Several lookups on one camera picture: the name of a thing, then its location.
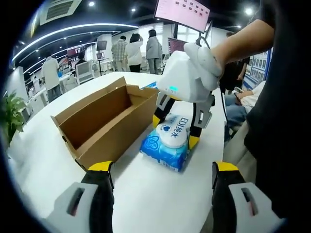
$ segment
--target potted plant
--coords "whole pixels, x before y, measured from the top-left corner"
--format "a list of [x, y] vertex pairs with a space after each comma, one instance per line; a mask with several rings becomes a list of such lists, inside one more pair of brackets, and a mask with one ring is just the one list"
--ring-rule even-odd
[[2, 99], [1, 123], [8, 147], [15, 132], [23, 132], [24, 117], [21, 109], [24, 107], [26, 107], [24, 99], [16, 97], [15, 92]]

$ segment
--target white round table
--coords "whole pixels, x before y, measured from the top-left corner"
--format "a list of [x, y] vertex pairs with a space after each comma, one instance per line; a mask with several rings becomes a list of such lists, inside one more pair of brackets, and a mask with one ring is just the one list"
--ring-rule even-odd
[[[75, 163], [50, 116], [124, 76], [128, 84], [146, 86], [158, 75], [113, 72], [63, 94], [44, 107], [18, 135], [24, 163], [17, 180], [39, 217], [47, 217], [55, 199], [85, 172]], [[139, 153], [147, 129], [116, 162], [114, 233], [198, 233], [211, 207], [212, 162], [222, 159], [225, 118], [219, 89], [209, 125], [193, 150], [183, 173], [156, 163]], [[174, 105], [172, 112], [192, 114], [192, 104]]]

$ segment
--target led light strip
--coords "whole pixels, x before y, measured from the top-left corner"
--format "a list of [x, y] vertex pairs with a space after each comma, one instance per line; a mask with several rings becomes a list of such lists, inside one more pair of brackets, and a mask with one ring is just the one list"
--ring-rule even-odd
[[28, 44], [25, 48], [23, 48], [21, 51], [19, 51], [13, 58], [12, 61], [14, 61], [18, 56], [20, 56], [26, 49], [28, 49], [29, 47], [31, 47], [32, 45], [38, 43], [39, 41], [57, 34], [57, 33], [61, 33], [64, 31], [68, 31], [71, 29], [75, 29], [75, 28], [83, 28], [83, 27], [92, 27], [92, 26], [119, 26], [119, 27], [129, 27], [129, 28], [138, 28], [137, 26], [133, 26], [133, 25], [127, 25], [127, 24], [118, 24], [118, 23], [90, 23], [90, 24], [82, 24], [82, 25], [76, 25], [76, 26], [72, 26], [72, 27], [68, 27], [68, 28], [63, 28], [54, 32], [51, 32], [49, 34], [46, 34], [40, 38], [38, 38], [37, 40], [31, 42], [30, 44]]
[[[63, 57], [66, 57], [67, 56], [67, 54], [65, 54], [65, 55], [63, 55], [63, 56], [61, 56], [61, 57], [58, 57], [58, 58], [56, 58], [56, 59], [60, 59], [60, 58], [63, 58]], [[36, 69], [35, 71], [33, 71], [32, 73], [30, 73], [29, 75], [32, 75], [33, 73], [35, 73], [37, 70], [40, 70], [42, 68], [42, 66], [40, 66], [38, 69]]]
[[[73, 47], [68, 48], [68, 49], [60, 50], [60, 51], [52, 54], [52, 56], [57, 55], [60, 52], [63, 52], [63, 51], [66, 51], [66, 50], [71, 50], [71, 49], [75, 49], [75, 48], [81, 47], [83, 45], [90, 45], [90, 44], [95, 44], [95, 43], [97, 43], [97, 42], [90, 42], [90, 43], [85, 43], [85, 44], [80, 44], [80, 45], [77, 45], [77, 46], [73, 46]], [[43, 58], [41, 61], [38, 61], [37, 63], [33, 64], [31, 67], [29, 67], [27, 70], [24, 71], [24, 74], [27, 73], [27, 71], [29, 71], [32, 67], [38, 65], [40, 62], [43, 62], [44, 60], [45, 60], [45, 58]]]
[[[68, 38], [70, 38], [70, 37], [78, 36], [78, 35], [93, 34], [93, 33], [94, 33], [94, 34], [96, 34], [96, 33], [116, 33], [116, 34], [119, 34], [119, 33], [121, 33], [121, 31], [95, 31], [95, 32], [88, 32], [88, 33], [79, 33], [79, 34], [74, 34], [74, 35], [68, 35], [68, 36], [66, 36], [66, 39], [68, 39]], [[44, 48], [44, 47], [47, 46], [47, 45], [53, 44], [53, 43], [55, 43], [55, 42], [57, 42], [57, 41], [60, 41], [60, 40], [64, 40], [64, 38], [60, 38], [60, 39], [54, 40], [54, 41], [52, 41], [52, 42], [49, 42], [49, 43], [47, 43], [47, 44], [45, 44], [45, 45], [39, 47], [38, 50]], [[32, 51], [32, 52], [29, 53], [26, 57], [24, 57], [23, 59], [21, 59], [21, 60], [19, 61], [19, 63], [21, 63], [22, 61], [24, 61], [27, 57], [29, 57], [29, 56], [30, 56], [31, 54], [33, 54], [34, 52], [36, 52], [36, 50]]]

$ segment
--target open cardboard box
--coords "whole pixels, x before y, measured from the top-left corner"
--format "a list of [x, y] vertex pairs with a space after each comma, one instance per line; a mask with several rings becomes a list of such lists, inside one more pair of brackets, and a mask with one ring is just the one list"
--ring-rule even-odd
[[52, 116], [74, 160], [87, 170], [117, 161], [152, 123], [158, 91], [124, 77]]

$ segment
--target ceiling vent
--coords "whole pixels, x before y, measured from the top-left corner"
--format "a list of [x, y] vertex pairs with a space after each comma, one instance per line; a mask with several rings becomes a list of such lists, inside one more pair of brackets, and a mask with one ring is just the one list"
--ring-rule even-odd
[[51, 0], [41, 7], [40, 25], [55, 19], [70, 16], [77, 9], [82, 0]]

